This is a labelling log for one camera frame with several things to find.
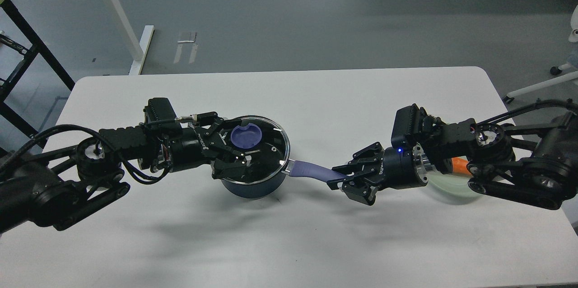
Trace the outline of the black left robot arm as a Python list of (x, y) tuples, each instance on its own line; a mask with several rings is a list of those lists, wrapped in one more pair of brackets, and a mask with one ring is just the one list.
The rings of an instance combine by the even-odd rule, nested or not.
[(152, 185), (210, 165), (214, 178), (241, 176), (250, 156), (221, 136), (239, 124), (211, 115), (99, 131), (49, 128), (15, 151), (1, 151), (1, 232), (25, 222), (66, 230), (124, 197), (131, 189), (125, 175)]

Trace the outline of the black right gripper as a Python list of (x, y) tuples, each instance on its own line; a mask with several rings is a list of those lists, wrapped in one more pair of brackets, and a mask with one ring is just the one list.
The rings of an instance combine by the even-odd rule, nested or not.
[[(374, 173), (381, 168), (382, 176)], [(428, 183), (416, 169), (413, 150), (395, 147), (384, 150), (380, 142), (353, 153), (351, 160), (332, 170), (341, 174), (328, 180), (328, 187), (341, 190), (349, 199), (368, 206), (374, 205), (376, 194), (382, 188), (410, 189)]]

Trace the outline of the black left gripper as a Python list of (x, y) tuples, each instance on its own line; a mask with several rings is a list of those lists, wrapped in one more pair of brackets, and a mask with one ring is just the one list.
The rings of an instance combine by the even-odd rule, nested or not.
[(222, 138), (223, 132), (240, 125), (242, 119), (223, 119), (219, 116), (196, 116), (195, 127), (182, 128), (179, 135), (170, 138), (171, 172), (197, 168), (210, 164), (213, 179), (232, 182), (250, 182), (248, 169), (253, 163), (251, 154), (218, 157), (215, 149), (234, 149)]

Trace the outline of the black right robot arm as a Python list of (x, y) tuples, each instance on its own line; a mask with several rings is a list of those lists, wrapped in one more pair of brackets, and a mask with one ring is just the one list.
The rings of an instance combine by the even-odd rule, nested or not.
[(396, 112), (392, 145), (354, 153), (327, 185), (371, 206), (378, 191), (423, 187), (434, 171), (454, 173), (456, 157), (466, 158), (475, 193), (557, 210), (577, 194), (577, 105), (549, 99), (451, 124), (406, 106)]

